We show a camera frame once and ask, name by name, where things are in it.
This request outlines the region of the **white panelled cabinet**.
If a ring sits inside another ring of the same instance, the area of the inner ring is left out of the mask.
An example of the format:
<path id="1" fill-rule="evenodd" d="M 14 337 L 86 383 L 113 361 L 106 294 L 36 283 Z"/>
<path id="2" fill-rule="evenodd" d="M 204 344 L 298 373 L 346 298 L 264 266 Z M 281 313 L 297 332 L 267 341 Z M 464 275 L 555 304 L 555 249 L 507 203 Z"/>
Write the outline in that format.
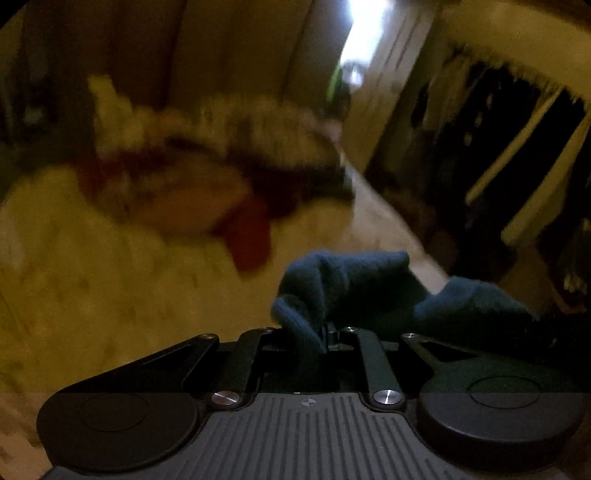
<path id="1" fill-rule="evenodd" d="M 342 150 L 360 172 L 370 164 L 439 15 L 440 1 L 392 1 L 380 41 L 342 126 Z"/>

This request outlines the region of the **red cloth on bed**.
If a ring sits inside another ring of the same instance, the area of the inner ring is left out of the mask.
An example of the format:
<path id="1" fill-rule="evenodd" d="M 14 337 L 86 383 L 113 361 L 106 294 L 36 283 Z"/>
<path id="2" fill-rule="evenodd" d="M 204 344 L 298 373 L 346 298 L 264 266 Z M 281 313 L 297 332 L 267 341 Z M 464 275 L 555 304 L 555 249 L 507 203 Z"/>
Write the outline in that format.
<path id="1" fill-rule="evenodd" d="M 76 167 L 87 200 L 115 222 L 178 242 L 221 241 L 242 274 L 271 256 L 266 202 L 213 151 L 172 148 L 95 156 Z"/>

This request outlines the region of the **blue cable-knit sweater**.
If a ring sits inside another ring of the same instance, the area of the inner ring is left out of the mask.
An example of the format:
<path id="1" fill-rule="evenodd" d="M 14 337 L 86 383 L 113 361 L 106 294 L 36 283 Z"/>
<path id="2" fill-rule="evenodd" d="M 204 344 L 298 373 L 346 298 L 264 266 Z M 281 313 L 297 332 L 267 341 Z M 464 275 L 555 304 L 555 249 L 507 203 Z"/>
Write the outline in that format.
<path id="1" fill-rule="evenodd" d="M 538 319 L 493 284 L 452 277 L 430 293 L 405 251 L 308 254 L 284 272 L 271 316 L 318 352 L 328 350 L 331 327 L 507 353 L 535 348 L 542 333 Z"/>

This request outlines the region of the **white slatted chair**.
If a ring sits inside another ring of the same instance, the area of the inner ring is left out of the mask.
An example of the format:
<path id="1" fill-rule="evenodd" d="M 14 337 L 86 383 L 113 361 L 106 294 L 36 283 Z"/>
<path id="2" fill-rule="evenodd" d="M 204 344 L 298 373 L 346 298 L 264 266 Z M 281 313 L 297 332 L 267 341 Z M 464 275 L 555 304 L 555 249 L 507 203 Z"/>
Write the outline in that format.
<path id="1" fill-rule="evenodd" d="M 525 145 L 562 88 L 586 102 L 590 100 L 590 28 L 542 6 L 513 1 L 463 1 L 446 8 L 442 18 L 452 40 L 479 53 L 491 54 L 494 61 L 510 61 L 518 73 L 546 81 L 552 91 L 468 192 L 466 200 L 472 203 Z M 557 157 L 541 185 L 502 230 L 501 238 L 506 244 L 515 246 L 528 232 L 537 229 L 535 224 L 565 182 L 589 130 L 590 115 L 586 114 L 582 124 L 568 136 L 566 151 Z"/>

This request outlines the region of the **cream floral bed quilt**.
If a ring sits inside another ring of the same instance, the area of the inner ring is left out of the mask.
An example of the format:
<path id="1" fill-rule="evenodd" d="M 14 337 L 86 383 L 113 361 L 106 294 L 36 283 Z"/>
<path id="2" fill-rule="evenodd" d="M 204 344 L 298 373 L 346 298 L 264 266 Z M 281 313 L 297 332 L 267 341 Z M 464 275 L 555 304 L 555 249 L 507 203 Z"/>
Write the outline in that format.
<path id="1" fill-rule="evenodd" d="M 1 205 L 1 475 L 49 469 L 39 408 L 55 391 L 194 335 L 233 340 L 270 324 L 291 262 L 315 250 L 405 250 L 431 292 L 447 282 L 401 216 L 362 178 L 353 204 L 322 200 L 273 226 L 273 255 L 239 275 L 217 241 L 172 245 L 113 223 L 74 173 L 18 180 Z"/>

